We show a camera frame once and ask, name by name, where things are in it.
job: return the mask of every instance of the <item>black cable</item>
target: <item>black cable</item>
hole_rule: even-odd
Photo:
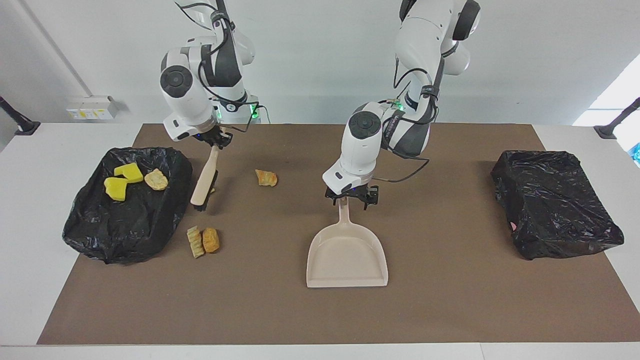
[[[436,118],[438,117],[438,114],[440,113],[440,108],[436,105],[435,100],[433,100],[433,96],[431,96],[431,98],[429,99],[429,105],[431,106],[431,108],[433,109],[433,115],[427,119],[427,121],[421,121],[421,120],[411,120],[411,119],[407,119],[405,117],[399,117],[397,118],[400,121],[406,121],[409,122],[411,124],[416,124],[416,125],[427,125],[430,124],[432,122],[434,122],[436,120]]]
[[[420,165],[420,167],[418,169],[416,169],[415,171],[413,171],[411,174],[403,177],[402,179],[398,179],[398,180],[389,180],[389,179],[384,179],[382,177],[373,177],[374,180],[378,180],[378,181],[384,181],[386,183],[392,183],[392,184],[396,184],[396,183],[402,183],[403,181],[410,179],[411,177],[413,177],[415,174],[418,174],[420,172],[420,170],[422,170],[425,166],[427,166],[429,164],[429,159],[426,159],[424,161],[424,163],[422,165]]]
[[[178,6],[178,9],[180,9],[180,11],[182,11],[182,13],[189,18],[189,20],[193,21],[194,24],[196,24],[197,26],[200,26],[203,29],[207,29],[209,31],[212,31],[212,29],[202,25],[201,23],[197,22],[196,20],[193,20],[192,17],[189,16],[189,14],[187,14],[186,11],[184,11],[185,9],[189,9],[192,8],[194,6],[206,6],[210,9],[212,9],[213,11],[216,11],[217,9],[215,9],[213,6],[211,6],[210,4],[205,4],[205,3],[197,3],[197,4],[191,4],[191,5],[186,5],[186,6],[182,6],[179,3],[173,2],[176,6]]]
[[[411,85],[411,81],[409,81],[405,86],[404,89],[402,89],[402,91],[400,92],[400,94],[398,94],[398,96],[396,96],[396,100],[400,100],[400,96],[402,96],[402,94],[404,93],[404,91],[409,87],[409,85]]]
[[[207,4],[207,3],[193,3],[193,4],[189,4],[189,5],[185,5],[185,6],[182,6],[182,5],[178,4],[178,3],[175,3],[175,4],[195,24],[199,25],[201,28],[204,28],[204,29],[207,29],[207,30],[212,30],[212,29],[207,28],[206,26],[203,26],[203,25],[199,24],[197,21],[195,21],[193,18],[191,18],[189,16],[189,14],[187,14],[185,9],[193,8],[193,7],[196,7],[196,6],[206,6],[206,7],[210,8],[213,11],[218,11],[218,9],[216,9],[213,5]],[[211,50],[211,51],[209,51],[207,53],[207,56],[206,56],[207,58],[210,58],[211,55],[216,53],[216,51],[219,51],[228,41],[228,38],[229,38],[229,33],[228,32],[231,29],[231,22],[227,18],[222,18],[222,20],[224,20],[226,22],[227,29],[223,29],[223,39],[222,39],[222,41],[213,50]],[[246,133],[247,130],[249,130],[249,126],[251,125],[251,121],[253,120],[253,115],[256,114],[258,109],[261,109],[261,108],[264,108],[264,110],[267,113],[267,121],[269,122],[269,124],[271,123],[271,117],[269,116],[269,110],[267,109],[266,106],[260,105],[259,101],[248,101],[247,102],[247,101],[231,100],[231,99],[227,99],[225,97],[222,97],[219,94],[216,94],[215,92],[213,92],[211,89],[209,89],[209,87],[204,83],[204,80],[202,80],[202,67],[204,66],[205,62],[206,62],[206,60],[202,59],[200,61],[200,63],[198,64],[198,80],[200,81],[200,84],[202,85],[202,87],[204,87],[205,90],[207,90],[211,95],[213,95],[218,101],[222,100],[222,101],[228,102],[230,104],[234,104],[236,106],[243,106],[243,105],[251,106],[251,105],[255,105],[255,108],[253,109],[251,115],[249,115],[249,121],[246,123],[246,127],[245,127],[244,130],[239,129],[239,128],[237,128],[235,126],[232,126],[232,125],[226,125],[226,124],[221,124],[221,125],[224,125],[225,127],[229,128],[229,129],[233,129],[233,130],[239,131],[241,133]]]
[[[385,120],[382,123],[382,129],[385,128],[385,126],[387,125],[387,123],[389,123],[393,118],[389,118],[387,120]],[[404,119],[404,118],[400,118],[400,120],[404,120],[404,121],[408,121],[411,122],[411,120],[408,119]],[[419,156],[409,156],[407,154],[403,154],[402,152],[396,151],[394,148],[392,148],[389,145],[389,142],[387,141],[387,139],[385,138],[384,133],[382,134],[382,143],[383,145],[389,150],[391,151],[394,155],[396,156],[400,156],[401,158],[404,159],[409,159],[409,160],[419,160],[419,161],[424,161],[424,163],[422,165],[420,165],[420,167],[418,169],[416,169],[415,171],[413,171],[411,174],[403,177],[402,179],[398,179],[398,180],[389,180],[389,179],[385,179],[383,177],[373,177],[374,180],[378,180],[378,181],[384,181],[386,183],[401,183],[407,179],[410,179],[411,177],[413,177],[415,174],[418,174],[424,167],[427,166],[427,164],[429,163],[430,159],[426,159],[426,158],[421,158]]]
[[[249,116],[249,121],[246,123],[246,126],[245,126],[244,130],[238,129],[237,127],[231,126],[231,125],[226,125],[226,124],[220,124],[220,125],[223,126],[223,127],[227,127],[229,129],[240,131],[241,133],[246,133],[249,130],[249,126],[251,125],[251,121],[253,120],[253,114],[258,112],[258,109],[264,109],[267,112],[267,121],[270,124],[271,123],[271,117],[269,117],[269,109],[267,109],[267,107],[264,106],[264,105],[258,105],[258,106],[255,107],[255,109],[253,109],[253,112],[251,113],[251,116]]]
[[[420,68],[420,67],[414,67],[413,69],[408,70],[407,72],[405,72],[405,73],[400,77],[400,80],[398,80],[398,81],[396,82],[396,78],[397,78],[397,76],[398,76],[398,59],[396,59],[396,71],[394,72],[394,89],[397,89],[397,88],[398,88],[398,86],[400,85],[400,83],[402,82],[402,80],[404,80],[404,78],[405,78],[407,75],[411,74],[411,73],[412,73],[412,72],[414,72],[414,71],[423,72],[425,75],[427,75],[427,77],[429,76],[429,73],[427,72],[427,70],[424,70],[424,69],[422,69],[422,68]]]
[[[207,3],[193,3],[193,4],[189,4],[189,5],[184,5],[184,6],[180,5],[179,3],[176,3],[175,1],[174,1],[174,3],[175,3],[175,4],[176,4],[180,9],[183,9],[183,10],[184,10],[184,9],[194,8],[194,7],[196,7],[196,6],[206,6],[206,7],[210,8],[211,10],[213,10],[213,11],[215,11],[215,12],[217,12],[217,11],[218,11],[218,9],[216,9],[213,5],[211,5],[211,4],[207,4]]]

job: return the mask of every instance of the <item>yellow food piece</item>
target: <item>yellow food piece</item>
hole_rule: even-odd
[[[104,192],[113,200],[124,201],[127,196],[127,180],[121,177],[107,177],[104,180]]]
[[[202,247],[202,235],[197,226],[187,230],[187,238],[189,238],[189,245],[191,245],[191,252],[194,258],[199,258],[204,255],[204,248]]]
[[[274,187],[278,183],[278,176],[274,172],[255,169],[258,185]]]
[[[208,227],[202,231],[202,245],[206,252],[214,252],[220,248],[220,238],[214,228]]]
[[[115,169],[113,169],[113,175],[115,176],[123,175],[127,179],[127,182],[129,184],[139,183],[140,181],[144,180],[144,177],[142,176],[142,172],[140,171],[140,168],[136,163],[126,164],[126,165],[122,165],[121,167],[116,167]]]
[[[167,180],[166,176],[157,168],[145,175],[145,183],[147,183],[151,189],[160,191],[166,189],[169,185],[169,180]]]

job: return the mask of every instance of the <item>wooden brush handle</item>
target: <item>wooden brush handle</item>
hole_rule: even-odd
[[[207,196],[209,196],[209,189],[211,189],[213,177],[216,175],[219,153],[220,150],[217,146],[211,147],[209,159],[200,173],[198,183],[196,184],[196,188],[193,190],[193,195],[191,196],[191,203],[195,206],[202,206],[205,200],[207,200]]]

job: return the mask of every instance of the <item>black stand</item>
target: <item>black stand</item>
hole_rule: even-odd
[[[39,121],[31,121],[29,118],[19,113],[16,109],[14,109],[8,102],[4,100],[3,97],[0,96],[0,108],[4,110],[16,124],[18,124],[18,130],[15,131],[16,135],[31,135],[33,134],[38,126],[40,126]]]
[[[629,115],[631,115],[632,112],[638,110],[638,108],[640,108],[640,97],[638,97],[628,108],[622,110],[622,113],[620,113],[620,115],[618,115],[611,124],[605,126],[594,126],[593,128],[601,138],[615,139],[616,135],[613,135],[613,129],[620,125]]]

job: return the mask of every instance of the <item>yellow sponge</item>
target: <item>yellow sponge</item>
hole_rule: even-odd
[[[113,169],[113,175],[115,176],[124,175],[124,177],[127,178],[127,182],[129,184],[139,183],[140,181],[144,180],[144,177],[142,176],[142,172],[140,172],[140,168],[136,163],[126,164],[126,165],[122,165],[121,167],[116,167],[115,169]]]
[[[107,195],[116,201],[124,201],[127,195],[127,180],[121,177],[107,177],[104,180]]]

